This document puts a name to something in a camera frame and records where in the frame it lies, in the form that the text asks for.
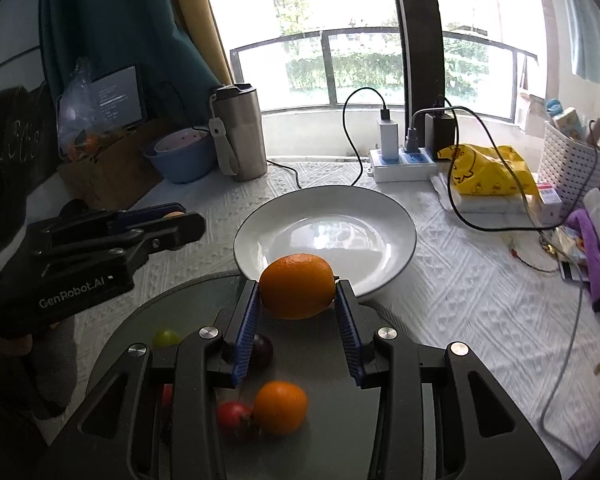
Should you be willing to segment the small red tomato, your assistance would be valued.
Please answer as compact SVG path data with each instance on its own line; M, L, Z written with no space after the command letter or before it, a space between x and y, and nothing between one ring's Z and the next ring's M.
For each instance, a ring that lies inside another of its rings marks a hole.
M216 423L222 434L240 434L251 424L252 408L239 401L227 401L216 408Z

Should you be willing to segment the small green fruit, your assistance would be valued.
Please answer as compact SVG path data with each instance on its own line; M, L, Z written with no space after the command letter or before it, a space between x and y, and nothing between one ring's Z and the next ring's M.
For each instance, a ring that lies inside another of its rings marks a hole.
M182 337L174 330L157 330L151 341L151 348L155 351L172 346L178 346Z

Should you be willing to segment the small orange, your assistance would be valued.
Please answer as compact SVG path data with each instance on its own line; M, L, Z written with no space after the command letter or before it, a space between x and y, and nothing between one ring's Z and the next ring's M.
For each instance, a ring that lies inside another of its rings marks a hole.
M291 382L272 380L264 384L253 400L254 422L268 434L285 437L296 432L309 408L309 398Z

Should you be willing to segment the dark plum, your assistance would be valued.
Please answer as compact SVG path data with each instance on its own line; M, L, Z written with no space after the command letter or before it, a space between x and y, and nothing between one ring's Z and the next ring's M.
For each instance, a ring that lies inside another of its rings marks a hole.
M264 373L272 364L274 348L267 336L255 334L250 353L248 374L252 376Z

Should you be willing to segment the large orange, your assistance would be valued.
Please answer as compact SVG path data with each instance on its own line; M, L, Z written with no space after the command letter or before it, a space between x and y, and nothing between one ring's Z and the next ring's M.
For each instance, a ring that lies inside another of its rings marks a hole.
M270 315L299 321L330 306L336 294L335 274L322 257L294 254L272 262L260 276L259 289Z

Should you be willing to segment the brown cardboard box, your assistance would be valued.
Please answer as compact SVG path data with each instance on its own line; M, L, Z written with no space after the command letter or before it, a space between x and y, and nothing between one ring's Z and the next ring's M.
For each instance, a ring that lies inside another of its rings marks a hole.
M93 209L129 209L163 180L145 148L169 129L165 122L148 122L96 155L61 165L58 174L72 196Z

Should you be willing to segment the blue bowl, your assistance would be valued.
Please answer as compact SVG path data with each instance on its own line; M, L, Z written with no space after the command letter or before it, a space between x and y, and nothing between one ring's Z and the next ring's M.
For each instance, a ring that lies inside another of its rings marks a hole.
M143 154L163 179L184 184L208 174L216 165L216 154L207 127L185 128L144 147Z

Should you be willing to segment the clear plastic bag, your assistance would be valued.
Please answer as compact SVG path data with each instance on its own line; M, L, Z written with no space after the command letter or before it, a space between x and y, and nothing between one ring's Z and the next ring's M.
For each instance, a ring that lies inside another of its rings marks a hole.
M96 154L110 130L92 83L91 64L79 58L58 101L58 148L72 162Z

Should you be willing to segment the stainless steel tumbler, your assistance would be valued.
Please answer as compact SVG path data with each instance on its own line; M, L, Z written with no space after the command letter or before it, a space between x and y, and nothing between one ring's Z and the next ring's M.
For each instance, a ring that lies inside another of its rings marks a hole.
M209 99L209 130L222 174L244 182L268 172L262 114L256 88L228 84Z

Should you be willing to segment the small dark screen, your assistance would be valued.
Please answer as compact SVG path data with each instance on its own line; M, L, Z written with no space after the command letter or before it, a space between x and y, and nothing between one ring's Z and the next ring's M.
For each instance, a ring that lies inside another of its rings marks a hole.
M100 109L110 125L126 128L144 119L140 85L135 65L95 79L91 84Z

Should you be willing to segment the dark green round tray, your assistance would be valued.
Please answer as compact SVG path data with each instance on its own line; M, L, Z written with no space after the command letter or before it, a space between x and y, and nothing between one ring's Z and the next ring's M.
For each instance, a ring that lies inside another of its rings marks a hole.
M154 445L148 431L137 439L145 476L168 471L174 445L193 457L199 446L187 419L195 412L208 419L225 479L368 478L380 391L362 390L350 377L334 309L295 321L261 312L252 338L241 380L207 378L210 408L166 370L176 346L149 353L159 434Z

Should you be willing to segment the white textured tablecloth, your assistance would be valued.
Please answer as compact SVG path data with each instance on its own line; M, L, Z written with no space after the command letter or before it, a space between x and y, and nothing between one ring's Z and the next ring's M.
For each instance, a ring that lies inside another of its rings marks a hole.
M209 221L204 238L150 258L132 292L79 314L50 342L52 387L60 405L46 437L81 401L105 342L145 301L193 278L234 268L233 240L255 209L298 186L350 184L350 164L302 162L296 176L272 169L237 183L212 172L183 185L160 183L143 206L178 202ZM416 339L443 346L467 342L534 424L564 476L573 474L600 440L600 313L576 285L552 271L533 233L478 232L439 203L426 182L385 184L381 192L411 215L414 258L379 295Z

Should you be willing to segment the purple towel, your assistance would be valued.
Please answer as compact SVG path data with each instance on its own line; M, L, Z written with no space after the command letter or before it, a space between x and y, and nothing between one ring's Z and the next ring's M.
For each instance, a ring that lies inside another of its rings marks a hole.
M578 231L582 237L588 266L588 279L590 280L592 308L595 312L600 312L600 243L594 224L585 209L573 211L566 223L570 229Z

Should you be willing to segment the white ceramic plate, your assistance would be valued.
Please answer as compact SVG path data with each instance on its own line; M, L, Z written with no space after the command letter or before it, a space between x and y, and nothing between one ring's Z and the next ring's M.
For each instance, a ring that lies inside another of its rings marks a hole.
M369 188L325 185L275 197L253 211L234 237L233 252L252 280L279 258L320 256L367 300L403 273L416 246L415 223L396 200Z

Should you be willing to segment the teal curtain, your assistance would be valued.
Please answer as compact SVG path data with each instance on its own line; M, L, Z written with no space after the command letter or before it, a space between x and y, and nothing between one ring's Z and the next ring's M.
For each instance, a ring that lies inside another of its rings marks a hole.
M171 0L38 0L45 79L59 99L76 63L99 78L134 66L148 119L204 125L218 78L178 26Z

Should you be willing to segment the yellow curtain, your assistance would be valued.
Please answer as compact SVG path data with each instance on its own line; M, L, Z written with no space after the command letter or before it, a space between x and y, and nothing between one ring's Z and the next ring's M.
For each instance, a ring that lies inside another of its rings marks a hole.
M188 36L221 84L231 84L230 72L210 0L172 0Z

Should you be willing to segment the white charger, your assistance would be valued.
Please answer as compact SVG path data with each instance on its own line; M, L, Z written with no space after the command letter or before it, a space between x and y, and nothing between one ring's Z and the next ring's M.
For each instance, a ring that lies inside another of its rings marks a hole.
M387 107L380 110L378 129L382 159L395 162L399 159L399 127L391 118L390 110Z

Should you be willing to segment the balcony railing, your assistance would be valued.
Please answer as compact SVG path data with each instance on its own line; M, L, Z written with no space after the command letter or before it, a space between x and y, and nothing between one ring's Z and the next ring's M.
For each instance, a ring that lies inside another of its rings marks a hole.
M444 93L454 104L513 122L518 96L538 74L538 56L459 30L444 32ZM338 108L356 88L380 91L388 105L404 104L400 30L349 27L253 42L230 50L238 82L259 92L265 113Z

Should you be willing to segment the small white red box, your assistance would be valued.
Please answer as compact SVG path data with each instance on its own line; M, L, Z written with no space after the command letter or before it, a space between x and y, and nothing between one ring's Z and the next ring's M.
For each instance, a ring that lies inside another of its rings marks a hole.
M538 183L532 205L536 218L543 226L551 226L562 218L562 199L554 185Z

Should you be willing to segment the white power strip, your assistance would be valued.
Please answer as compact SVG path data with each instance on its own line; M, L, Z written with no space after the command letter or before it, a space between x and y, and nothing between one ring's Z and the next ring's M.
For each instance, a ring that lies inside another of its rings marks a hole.
M370 168L376 183L427 181L438 170L426 148L419 148L417 153L400 148L396 160L383 159L378 148L370 150Z

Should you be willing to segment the yellow plastic bag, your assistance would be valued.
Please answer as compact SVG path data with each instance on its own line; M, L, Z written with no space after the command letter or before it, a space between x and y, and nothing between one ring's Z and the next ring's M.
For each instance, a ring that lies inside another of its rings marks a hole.
M485 148L460 144L451 171L451 182L460 195L516 195L519 193L518 184L506 167L513 170L524 194L536 193L535 180L527 163L509 145Z

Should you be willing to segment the black power adapter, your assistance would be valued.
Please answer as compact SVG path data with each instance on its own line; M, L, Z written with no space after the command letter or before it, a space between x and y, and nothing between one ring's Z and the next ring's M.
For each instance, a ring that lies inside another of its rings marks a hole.
M442 112L425 114L425 148L436 162L440 151L455 144L455 120Z

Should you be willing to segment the white woven basket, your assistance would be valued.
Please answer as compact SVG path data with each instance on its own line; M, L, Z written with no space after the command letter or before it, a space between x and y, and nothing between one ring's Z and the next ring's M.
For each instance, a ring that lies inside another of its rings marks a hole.
M562 200L560 218L565 220L583 207L583 196L600 185L600 148L573 140L546 122L538 177Z

